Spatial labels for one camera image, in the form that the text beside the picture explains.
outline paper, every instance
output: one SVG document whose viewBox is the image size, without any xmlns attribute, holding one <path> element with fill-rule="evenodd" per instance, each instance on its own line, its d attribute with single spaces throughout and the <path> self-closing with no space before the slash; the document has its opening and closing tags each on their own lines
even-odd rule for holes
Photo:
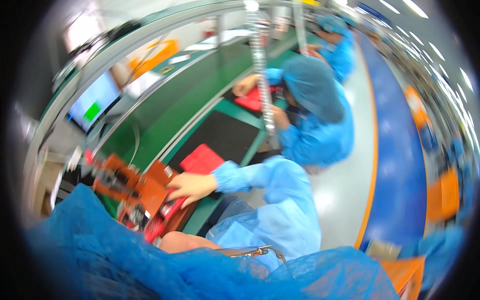
<svg viewBox="0 0 480 300">
<path fill-rule="evenodd" d="M 227 41 L 230 41 L 231 39 L 233 38 L 236 38 L 238 36 L 249 36 L 253 33 L 252 30 L 248 30 L 248 29 L 234 29 L 234 30 L 226 30 L 226 31 L 222 31 L 220 33 L 220 40 L 222 41 L 222 43 L 224 42 L 227 42 Z M 211 36 L 203 41 L 201 41 L 200 43 L 202 44 L 216 44 L 218 41 L 218 38 L 217 36 Z"/>
<path fill-rule="evenodd" d="M 182 55 L 182 56 L 177 56 L 174 58 L 171 58 L 168 64 L 173 65 L 176 64 L 177 62 L 182 62 L 190 59 L 190 54 Z"/>
<path fill-rule="evenodd" d="M 202 51 L 202 50 L 210 50 L 215 49 L 216 45 L 214 44 L 195 44 L 188 46 L 183 51 Z"/>
<path fill-rule="evenodd" d="M 157 72 L 148 71 L 130 83 L 125 90 L 131 97 L 137 99 L 143 92 L 163 77 L 163 75 Z"/>
</svg>

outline blue jeans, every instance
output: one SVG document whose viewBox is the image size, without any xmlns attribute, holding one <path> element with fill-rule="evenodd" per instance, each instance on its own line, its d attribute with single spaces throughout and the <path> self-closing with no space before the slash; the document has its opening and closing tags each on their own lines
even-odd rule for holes
<svg viewBox="0 0 480 300">
<path fill-rule="evenodd" d="M 226 218 L 253 211 L 254 209 L 239 197 L 225 195 L 197 235 L 205 237 L 210 228 Z"/>
</svg>

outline green square on screen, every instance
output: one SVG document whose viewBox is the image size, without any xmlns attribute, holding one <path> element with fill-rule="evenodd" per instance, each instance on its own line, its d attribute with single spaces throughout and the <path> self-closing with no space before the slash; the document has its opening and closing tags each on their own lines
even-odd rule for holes
<svg viewBox="0 0 480 300">
<path fill-rule="evenodd" d="M 95 116 L 100 112 L 101 107 L 97 101 L 95 101 L 92 106 L 85 112 L 84 118 L 91 122 Z"/>
</svg>

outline hand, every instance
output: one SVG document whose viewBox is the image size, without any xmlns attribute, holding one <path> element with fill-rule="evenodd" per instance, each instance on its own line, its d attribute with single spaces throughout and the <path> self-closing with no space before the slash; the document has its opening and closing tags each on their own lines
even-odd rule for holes
<svg viewBox="0 0 480 300">
<path fill-rule="evenodd" d="M 326 64 L 328 64 L 328 62 L 325 60 L 325 58 L 320 55 L 317 51 L 310 51 L 308 54 L 310 54 L 310 56 L 313 56 L 313 57 L 316 57 L 320 60 L 323 60 Z"/>
<path fill-rule="evenodd" d="M 320 47 L 322 47 L 322 45 L 310 45 L 308 44 L 307 45 L 307 48 L 308 48 L 308 51 L 317 51 L 318 49 L 320 49 Z"/>
<path fill-rule="evenodd" d="M 290 121 L 288 120 L 287 113 L 284 112 L 281 108 L 276 106 L 271 106 L 273 119 L 275 120 L 275 124 L 280 129 L 287 129 L 290 126 Z"/>
<path fill-rule="evenodd" d="M 187 172 L 183 172 L 176 176 L 167 187 L 177 188 L 176 191 L 168 196 L 167 201 L 172 201 L 181 197 L 188 197 L 182 204 L 182 209 L 190 203 L 208 196 L 217 188 L 214 175 L 199 175 Z"/>
<path fill-rule="evenodd" d="M 257 85 L 257 78 L 257 74 L 243 78 L 233 87 L 233 94 L 237 97 L 245 97 Z"/>
</svg>

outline metal pole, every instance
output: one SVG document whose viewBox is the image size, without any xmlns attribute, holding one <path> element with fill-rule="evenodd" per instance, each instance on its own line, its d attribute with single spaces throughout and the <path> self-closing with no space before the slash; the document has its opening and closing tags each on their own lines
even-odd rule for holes
<svg viewBox="0 0 480 300">
<path fill-rule="evenodd" d="M 293 20 L 295 21 L 295 31 L 299 43 L 300 53 L 308 55 L 307 40 L 305 38 L 305 22 L 303 18 L 303 3 L 301 0 L 293 2 Z"/>
<path fill-rule="evenodd" d="M 275 135 L 275 123 L 271 110 L 272 95 L 270 94 L 270 85 L 265 73 L 266 57 L 264 41 L 261 37 L 260 18 L 258 16 L 259 4 L 255 0 L 244 0 L 245 10 L 247 11 L 247 24 L 253 31 L 250 35 L 250 50 L 252 52 L 253 69 L 258 74 L 257 86 L 260 91 L 260 100 L 262 102 L 262 113 L 264 115 L 265 127 L 269 137 Z"/>
</svg>

